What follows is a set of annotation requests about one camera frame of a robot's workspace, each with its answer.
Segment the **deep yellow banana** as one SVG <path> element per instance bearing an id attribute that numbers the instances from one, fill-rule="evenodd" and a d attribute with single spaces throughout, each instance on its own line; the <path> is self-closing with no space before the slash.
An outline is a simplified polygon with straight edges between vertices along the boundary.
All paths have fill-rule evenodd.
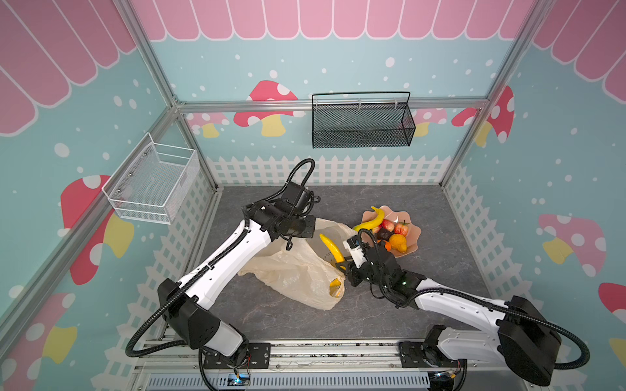
<path id="1" fill-rule="evenodd" d="M 337 247 L 337 244 L 335 244 L 331 239 L 329 239 L 327 236 L 323 234 L 320 234 L 320 239 L 322 243 L 326 246 L 326 248 L 329 250 L 331 255 L 333 256 L 334 265 L 339 266 L 339 267 L 344 267 L 346 259 L 342 255 L 339 247 Z"/>

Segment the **translucent cream plastic bag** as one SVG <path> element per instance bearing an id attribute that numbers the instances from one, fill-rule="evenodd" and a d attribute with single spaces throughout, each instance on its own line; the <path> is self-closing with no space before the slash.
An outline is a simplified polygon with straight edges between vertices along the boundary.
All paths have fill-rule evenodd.
<path id="1" fill-rule="evenodd" d="M 293 239 L 288 251 L 282 239 L 257 253 L 238 272 L 252 274 L 281 295 L 312 308 L 330 311 L 342 300 L 346 277 L 321 236 L 340 246 L 356 232 L 342 223 L 318 218 L 314 237 Z"/>

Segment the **yellow-green banana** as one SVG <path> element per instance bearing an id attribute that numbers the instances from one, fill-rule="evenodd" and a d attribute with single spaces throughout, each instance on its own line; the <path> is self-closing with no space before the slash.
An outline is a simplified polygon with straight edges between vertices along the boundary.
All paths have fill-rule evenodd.
<path id="1" fill-rule="evenodd" d="M 360 230 L 371 231 L 372 229 L 379 227 L 382 224 L 382 222 L 385 219 L 385 211 L 376 207 L 372 207 L 372 210 L 375 213 L 375 217 L 372 218 L 371 220 L 364 221 L 360 223 L 359 225 L 355 226 L 353 228 L 354 231 L 356 232 L 359 232 Z"/>

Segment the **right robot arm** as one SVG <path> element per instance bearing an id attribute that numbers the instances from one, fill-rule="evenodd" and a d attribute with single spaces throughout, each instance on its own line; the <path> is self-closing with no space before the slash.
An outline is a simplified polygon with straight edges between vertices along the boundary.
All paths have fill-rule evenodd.
<path id="1" fill-rule="evenodd" d="M 504 363 L 529 383 L 550 385 L 562 340 L 526 298 L 502 301 L 457 291 L 402 269 L 383 247 L 348 242 L 347 250 L 344 256 L 329 246 L 335 267 L 351 285 L 369 283 L 397 308 L 435 312 L 472 327 L 470 332 L 433 327 L 422 346 L 430 365 L 443 359 Z"/>

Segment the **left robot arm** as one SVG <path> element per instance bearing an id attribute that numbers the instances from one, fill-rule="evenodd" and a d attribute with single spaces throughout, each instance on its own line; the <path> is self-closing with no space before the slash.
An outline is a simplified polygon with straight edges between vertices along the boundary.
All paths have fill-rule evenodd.
<path id="1" fill-rule="evenodd" d="M 311 210 L 319 202 L 319 197 L 305 190 L 299 200 L 282 196 L 247 205 L 236 230 L 202 264 L 177 282 L 167 279 L 161 283 L 161 305 L 173 301 L 163 319 L 184 345 L 226 357 L 243 351 L 245 336 L 213 315 L 211 307 L 243 266 L 270 244 L 282 239 L 291 248 L 294 238 L 311 239 L 316 225 Z"/>

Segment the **yellow mango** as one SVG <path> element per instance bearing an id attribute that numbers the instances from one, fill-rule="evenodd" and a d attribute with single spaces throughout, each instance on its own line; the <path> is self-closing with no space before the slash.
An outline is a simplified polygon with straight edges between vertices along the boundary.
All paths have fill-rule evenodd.
<path id="1" fill-rule="evenodd" d="M 408 250 L 407 238 L 401 234 L 394 234 L 388 240 L 391 249 L 398 253 L 406 253 Z"/>

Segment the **dark purple fruit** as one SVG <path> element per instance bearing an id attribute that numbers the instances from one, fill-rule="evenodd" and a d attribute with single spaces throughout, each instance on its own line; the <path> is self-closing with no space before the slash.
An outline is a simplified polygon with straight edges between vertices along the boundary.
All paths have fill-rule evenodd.
<path id="1" fill-rule="evenodd" d="M 379 240 L 384 240 L 384 241 L 388 241 L 391 236 L 394 234 L 393 231 L 388 231 L 385 228 L 381 228 L 378 233 L 376 234 L 377 239 Z"/>

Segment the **red peach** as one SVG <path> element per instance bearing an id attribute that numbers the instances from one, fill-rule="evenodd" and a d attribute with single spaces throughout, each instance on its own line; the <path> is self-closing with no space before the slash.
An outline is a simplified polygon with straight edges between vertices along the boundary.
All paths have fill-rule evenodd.
<path id="1" fill-rule="evenodd" d="M 381 228 L 389 231 L 389 232 L 394 232 L 395 231 L 395 223 L 393 221 L 384 219 L 382 224 L 381 224 Z"/>

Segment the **red apple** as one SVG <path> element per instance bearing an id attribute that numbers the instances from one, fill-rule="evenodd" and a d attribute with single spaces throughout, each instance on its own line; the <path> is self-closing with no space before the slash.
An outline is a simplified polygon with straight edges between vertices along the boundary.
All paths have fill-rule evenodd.
<path id="1" fill-rule="evenodd" d="M 409 235 L 409 231 L 410 231 L 410 224 L 406 223 L 406 222 L 398 222 L 395 225 L 395 231 L 394 233 L 396 233 L 396 235 L 401 235 L 404 237 L 407 237 Z"/>

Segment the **pink flower-shaped fruit plate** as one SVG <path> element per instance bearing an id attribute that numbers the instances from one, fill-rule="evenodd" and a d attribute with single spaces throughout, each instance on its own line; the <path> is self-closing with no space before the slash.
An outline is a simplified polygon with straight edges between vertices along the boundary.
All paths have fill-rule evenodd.
<path id="1" fill-rule="evenodd" d="M 405 211 L 396 212 L 383 205 L 365 211 L 361 222 L 367 223 L 376 220 L 378 210 L 384 213 L 384 218 L 377 227 L 373 228 L 377 242 L 383 244 L 386 250 L 396 257 L 415 253 L 419 249 L 418 240 L 422 234 L 422 229 L 412 224 L 409 213 Z"/>

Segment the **black mesh wall basket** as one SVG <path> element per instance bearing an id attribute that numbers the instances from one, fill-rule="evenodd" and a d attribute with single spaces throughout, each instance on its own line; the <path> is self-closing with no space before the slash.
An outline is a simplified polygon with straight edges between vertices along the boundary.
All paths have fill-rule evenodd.
<path id="1" fill-rule="evenodd" d="M 417 128 L 402 91 L 329 92 L 311 96 L 313 148 L 402 148 Z"/>

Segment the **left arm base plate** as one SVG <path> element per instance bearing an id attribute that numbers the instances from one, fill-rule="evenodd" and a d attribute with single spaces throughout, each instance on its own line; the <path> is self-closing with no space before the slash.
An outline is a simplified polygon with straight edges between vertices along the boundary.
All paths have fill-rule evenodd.
<path id="1" fill-rule="evenodd" d="M 244 342 L 231 356 L 222 355 L 218 351 L 203 349 L 203 368 L 206 370 L 267 369 L 271 356 L 272 345 L 261 342 Z"/>

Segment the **aluminium mounting rail frame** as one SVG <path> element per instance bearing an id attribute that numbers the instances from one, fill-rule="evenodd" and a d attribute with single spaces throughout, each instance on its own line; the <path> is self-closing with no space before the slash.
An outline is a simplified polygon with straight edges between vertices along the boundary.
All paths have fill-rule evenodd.
<path id="1" fill-rule="evenodd" d="M 233 371 L 204 369 L 186 347 L 142 358 L 128 390 L 431 390 L 441 375 L 463 390 L 535 390 L 503 364 L 471 360 L 430 367 L 399 340 L 271 340 L 263 359 Z"/>

